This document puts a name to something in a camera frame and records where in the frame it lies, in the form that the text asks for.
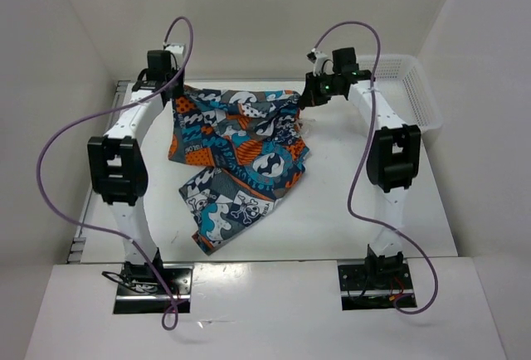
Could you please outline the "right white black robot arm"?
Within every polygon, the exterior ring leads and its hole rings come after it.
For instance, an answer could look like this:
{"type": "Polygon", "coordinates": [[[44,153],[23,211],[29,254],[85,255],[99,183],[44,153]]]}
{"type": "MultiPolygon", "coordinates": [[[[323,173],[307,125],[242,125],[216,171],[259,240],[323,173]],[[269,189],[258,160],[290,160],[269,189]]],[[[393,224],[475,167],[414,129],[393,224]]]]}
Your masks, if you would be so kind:
{"type": "Polygon", "coordinates": [[[374,72],[359,67],[352,47],[338,49],[331,56],[312,49],[307,58],[313,70],[305,76],[300,107],[324,105],[334,96],[343,96],[368,125],[367,142],[354,176],[360,178],[365,173],[373,185],[375,214],[351,214],[381,227],[368,244],[363,279],[366,285],[382,288],[402,272],[399,231],[407,192],[419,171],[421,130],[407,124],[391,107],[374,72]]]}

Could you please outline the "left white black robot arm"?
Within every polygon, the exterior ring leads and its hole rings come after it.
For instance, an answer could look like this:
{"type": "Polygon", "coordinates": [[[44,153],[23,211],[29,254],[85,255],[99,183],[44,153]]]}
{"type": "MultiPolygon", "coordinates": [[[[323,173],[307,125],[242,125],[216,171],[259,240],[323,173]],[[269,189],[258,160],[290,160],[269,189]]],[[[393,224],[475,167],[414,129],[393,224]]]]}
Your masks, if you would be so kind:
{"type": "Polygon", "coordinates": [[[169,89],[159,90],[182,70],[185,54],[183,44],[149,51],[148,66],[130,88],[118,119],[87,144],[92,188],[109,207],[124,245],[122,271],[103,276],[138,294],[159,292],[166,281],[144,210],[149,175],[140,147],[165,105],[183,88],[179,77],[169,89]]]}

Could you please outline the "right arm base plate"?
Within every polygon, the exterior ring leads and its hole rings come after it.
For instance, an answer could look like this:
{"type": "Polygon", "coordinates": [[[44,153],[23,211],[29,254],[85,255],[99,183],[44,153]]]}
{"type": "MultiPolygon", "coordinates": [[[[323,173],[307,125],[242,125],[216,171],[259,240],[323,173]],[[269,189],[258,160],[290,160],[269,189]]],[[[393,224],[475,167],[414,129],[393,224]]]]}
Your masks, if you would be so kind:
{"type": "Polygon", "coordinates": [[[337,269],[343,311],[392,309],[395,299],[400,308],[417,307],[407,262],[399,272],[372,277],[360,260],[338,263],[337,269]]]}

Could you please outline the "white plastic mesh basket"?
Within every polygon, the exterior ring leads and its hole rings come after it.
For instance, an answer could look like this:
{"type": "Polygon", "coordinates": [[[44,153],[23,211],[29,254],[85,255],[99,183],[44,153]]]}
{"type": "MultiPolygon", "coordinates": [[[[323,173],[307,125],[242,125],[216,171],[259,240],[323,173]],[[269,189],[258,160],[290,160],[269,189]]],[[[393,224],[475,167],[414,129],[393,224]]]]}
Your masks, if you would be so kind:
{"type": "Polygon", "coordinates": [[[359,56],[358,64],[370,70],[375,81],[363,80],[351,87],[348,101],[366,122],[375,118],[374,128],[389,129],[416,125],[422,133],[439,129],[441,112],[417,58],[409,55],[359,56]]]}

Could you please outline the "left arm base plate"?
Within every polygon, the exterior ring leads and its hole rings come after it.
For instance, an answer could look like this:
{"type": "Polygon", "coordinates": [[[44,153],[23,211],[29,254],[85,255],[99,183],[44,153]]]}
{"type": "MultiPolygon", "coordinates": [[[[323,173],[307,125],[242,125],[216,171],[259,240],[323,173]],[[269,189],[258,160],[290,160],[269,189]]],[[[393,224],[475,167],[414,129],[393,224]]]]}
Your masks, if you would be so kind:
{"type": "MultiPolygon", "coordinates": [[[[164,266],[162,277],[178,304],[180,314],[189,314],[192,293],[191,265],[164,266]]],[[[117,284],[113,314],[163,314],[170,305],[169,296],[157,280],[127,279],[125,273],[103,272],[117,284]]]]}

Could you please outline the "colourful patterned shorts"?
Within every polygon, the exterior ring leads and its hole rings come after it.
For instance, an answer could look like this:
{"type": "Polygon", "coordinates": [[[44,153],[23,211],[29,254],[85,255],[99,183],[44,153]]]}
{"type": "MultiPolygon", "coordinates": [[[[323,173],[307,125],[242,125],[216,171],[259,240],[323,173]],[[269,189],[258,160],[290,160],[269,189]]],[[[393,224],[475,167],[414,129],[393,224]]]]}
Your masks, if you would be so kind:
{"type": "Polygon", "coordinates": [[[274,211],[305,171],[309,148],[293,90],[185,86],[172,101],[168,159],[201,170],[179,189],[206,255],[274,211]]]}

